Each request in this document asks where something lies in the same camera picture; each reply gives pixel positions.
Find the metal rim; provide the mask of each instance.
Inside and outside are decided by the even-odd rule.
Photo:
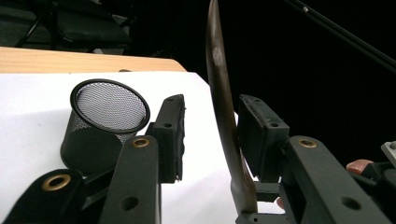
[[[123,87],[124,89],[132,92],[134,95],[136,95],[140,101],[143,103],[144,107],[146,108],[146,118],[144,120],[142,120],[142,122],[140,122],[139,125],[137,125],[136,127],[132,128],[132,129],[125,129],[125,130],[115,130],[115,129],[110,129],[107,127],[103,127],[100,125],[97,125],[96,123],[92,122],[87,116],[85,116],[81,110],[78,107],[78,103],[77,103],[77,93],[78,91],[89,84],[95,83],[95,82],[104,82],[104,83],[110,83],[110,84],[114,84],[114,85],[118,85]],[[82,120],[84,120],[84,122],[86,122],[87,124],[91,125],[94,128],[97,128],[99,130],[105,131],[107,133],[135,133],[141,129],[143,129],[148,123],[149,123],[149,119],[150,119],[150,110],[149,110],[149,104],[146,102],[146,100],[143,98],[142,95],[140,95],[137,91],[135,91],[134,89],[132,89],[131,87],[120,83],[118,81],[114,81],[114,80],[110,80],[110,79],[105,79],[105,78],[94,78],[94,79],[89,79],[89,80],[85,80],[83,82],[80,82],[79,84],[77,84],[77,86],[72,90],[71,94],[70,94],[70,104],[72,106],[73,111],[78,115],[78,117]]]

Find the screw hole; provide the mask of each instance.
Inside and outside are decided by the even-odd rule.
[[[355,200],[348,198],[348,197],[341,198],[341,203],[343,205],[345,205],[346,207],[351,208],[353,210],[361,209],[361,205],[358,202],[356,202]]]
[[[136,197],[129,197],[129,198],[122,200],[121,208],[124,211],[129,211],[131,209],[136,208],[138,204],[139,204],[139,200],[137,200]]]

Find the white table surface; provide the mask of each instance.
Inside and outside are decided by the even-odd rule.
[[[235,223],[231,178],[210,89],[188,72],[1,74],[0,220],[37,178],[65,168],[60,146],[71,112],[70,93],[91,78],[116,80],[139,92],[148,102],[150,122],[165,98],[184,95],[183,179],[162,186],[163,223]],[[259,211],[283,213],[274,203],[259,203]]]

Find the rusty blade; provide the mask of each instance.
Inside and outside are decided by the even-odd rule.
[[[256,188],[238,144],[217,0],[211,0],[209,5],[205,50],[219,136],[232,178],[233,201],[238,214],[257,213]]]

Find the mesh pencil cup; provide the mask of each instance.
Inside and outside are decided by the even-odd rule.
[[[79,83],[61,145],[68,168],[91,175],[115,166],[123,143],[149,122],[149,105],[132,88],[108,79]]]

